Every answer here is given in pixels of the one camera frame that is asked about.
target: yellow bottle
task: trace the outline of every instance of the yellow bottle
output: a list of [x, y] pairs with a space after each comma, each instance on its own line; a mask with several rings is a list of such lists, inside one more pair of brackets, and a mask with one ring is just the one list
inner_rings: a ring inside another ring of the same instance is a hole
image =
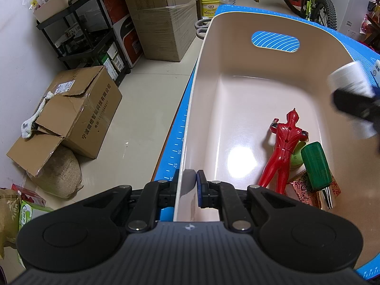
[[203, 18], [212, 18], [219, 6], [219, 0], [201, 0]]

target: red toy figure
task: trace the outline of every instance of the red toy figure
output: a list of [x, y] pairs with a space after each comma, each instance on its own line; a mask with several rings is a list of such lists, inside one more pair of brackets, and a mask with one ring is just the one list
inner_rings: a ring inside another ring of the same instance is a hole
[[278, 123], [279, 120], [274, 119], [269, 127], [270, 131], [276, 134], [276, 144], [258, 184], [267, 187], [278, 170], [276, 192], [280, 194], [284, 194], [289, 178], [290, 158], [297, 143], [309, 139], [309, 134], [296, 126], [298, 119], [294, 108], [286, 115], [286, 123]]

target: white roll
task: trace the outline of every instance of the white roll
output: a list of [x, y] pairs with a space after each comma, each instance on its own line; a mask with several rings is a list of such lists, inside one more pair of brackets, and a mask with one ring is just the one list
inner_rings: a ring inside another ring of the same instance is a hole
[[[340, 88], [370, 98], [375, 96], [358, 61], [350, 62], [332, 72], [328, 77], [328, 83], [331, 92]], [[376, 134], [371, 122], [356, 118], [350, 120], [356, 137], [364, 139]]]

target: green handle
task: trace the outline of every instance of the green handle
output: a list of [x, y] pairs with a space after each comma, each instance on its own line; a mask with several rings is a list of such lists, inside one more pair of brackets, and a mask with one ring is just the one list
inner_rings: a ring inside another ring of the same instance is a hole
[[303, 147], [301, 150], [307, 175], [314, 191], [320, 191], [328, 187], [333, 178], [324, 155], [321, 144], [316, 141]]

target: toy arm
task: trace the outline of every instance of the toy arm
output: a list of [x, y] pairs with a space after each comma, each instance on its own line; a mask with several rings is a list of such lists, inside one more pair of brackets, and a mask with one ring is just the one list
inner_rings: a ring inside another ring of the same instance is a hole
[[276, 133], [277, 133], [278, 122], [279, 122], [278, 119], [274, 119], [273, 122], [271, 123], [271, 125], [269, 126], [269, 130], [270, 130], [273, 134], [276, 134]]
[[307, 131], [302, 131], [301, 132], [301, 138], [299, 140], [300, 141], [308, 141], [309, 140], [309, 133]]

